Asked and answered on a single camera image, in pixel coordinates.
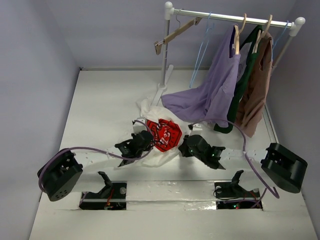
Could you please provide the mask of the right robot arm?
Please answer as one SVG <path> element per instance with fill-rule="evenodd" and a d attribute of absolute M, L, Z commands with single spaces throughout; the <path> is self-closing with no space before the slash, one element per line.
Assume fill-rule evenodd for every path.
<path fill-rule="evenodd" d="M 263 187 L 301 191 L 307 162 L 279 143 L 263 150 L 236 150 L 210 146 L 200 135 L 186 136 L 178 148 L 183 157 L 195 157 L 214 170 L 235 170 L 230 190 L 235 196 Z"/>

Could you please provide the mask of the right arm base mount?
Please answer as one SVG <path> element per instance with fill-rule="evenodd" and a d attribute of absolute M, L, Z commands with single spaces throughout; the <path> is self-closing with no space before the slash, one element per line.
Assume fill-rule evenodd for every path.
<path fill-rule="evenodd" d="M 212 195 L 218 210 L 263 209 L 259 190 L 247 191 L 239 185 L 244 170 L 238 170 L 230 181 L 214 183 Z"/>

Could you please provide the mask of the white t shirt red print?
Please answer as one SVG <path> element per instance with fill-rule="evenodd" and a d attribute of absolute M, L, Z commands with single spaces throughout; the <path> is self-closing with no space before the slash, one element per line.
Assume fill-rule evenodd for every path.
<path fill-rule="evenodd" d="M 152 106 L 151 102 L 150 98 L 145 98 L 138 100 L 136 104 L 140 109 L 140 116 L 146 118 L 146 124 L 152 131 L 155 146 L 140 160 L 133 162 L 123 160 L 118 166 L 120 169 L 161 167 L 179 155 L 178 147 L 183 143 L 184 137 L 191 132 L 188 124 L 169 109 Z"/>

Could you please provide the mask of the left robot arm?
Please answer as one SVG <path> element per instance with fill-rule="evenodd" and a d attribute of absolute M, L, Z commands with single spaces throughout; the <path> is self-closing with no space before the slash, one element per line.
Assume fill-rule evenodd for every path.
<path fill-rule="evenodd" d="M 113 167 L 122 167 L 141 160 L 150 154 L 155 138 L 150 130 L 133 133 L 131 139 L 114 145 L 113 152 L 93 147 L 76 146 L 64 148 L 55 154 L 38 172 L 38 185 L 51 202 L 63 199 L 72 192 L 84 170 L 89 172 Z M 104 155 L 102 160 L 78 163 L 73 150 L 86 150 L 87 153 Z"/>

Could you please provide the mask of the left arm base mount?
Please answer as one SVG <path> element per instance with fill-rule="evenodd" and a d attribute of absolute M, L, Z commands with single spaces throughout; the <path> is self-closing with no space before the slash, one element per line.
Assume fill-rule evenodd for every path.
<path fill-rule="evenodd" d="M 78 207 L 81 210 L 126 210 L 127 182 L 111 181 L 105 172 L 97 173 L 103 179 L 103 188 L 98 192 L 82 192 Z"/>

